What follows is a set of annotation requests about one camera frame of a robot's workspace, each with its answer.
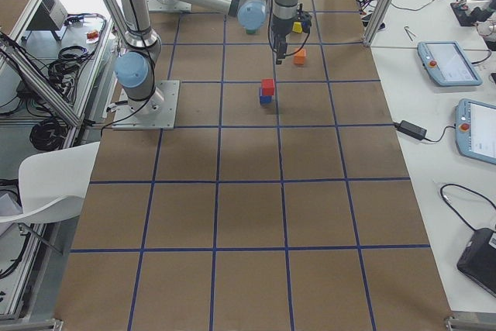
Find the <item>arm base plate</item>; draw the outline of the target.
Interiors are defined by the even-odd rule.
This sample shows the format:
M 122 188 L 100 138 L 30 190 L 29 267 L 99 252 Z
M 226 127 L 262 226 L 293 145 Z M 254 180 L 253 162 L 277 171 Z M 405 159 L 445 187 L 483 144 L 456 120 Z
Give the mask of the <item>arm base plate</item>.
M 150 13 L 183 13 L 191 11 L 191 4 L 179 0 L 146 0 Z
M 112 128 L 122 130 L 173 129 L 180 91 L 179 80 L 158 81 L 156 91 L 141 109 L 138 102 L 119 105 Z

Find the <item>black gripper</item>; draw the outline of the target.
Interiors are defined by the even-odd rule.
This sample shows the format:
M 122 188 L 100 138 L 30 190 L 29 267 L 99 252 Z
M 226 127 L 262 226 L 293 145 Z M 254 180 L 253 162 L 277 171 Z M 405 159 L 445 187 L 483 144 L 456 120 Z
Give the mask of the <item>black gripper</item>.
M 272 19 L 270 30 L 273 37 L 273 47 L 276 53 L 276 65 L 281 65 L 286 58 L 288 44 L 287 35 L 291 32 L 290 19 Z

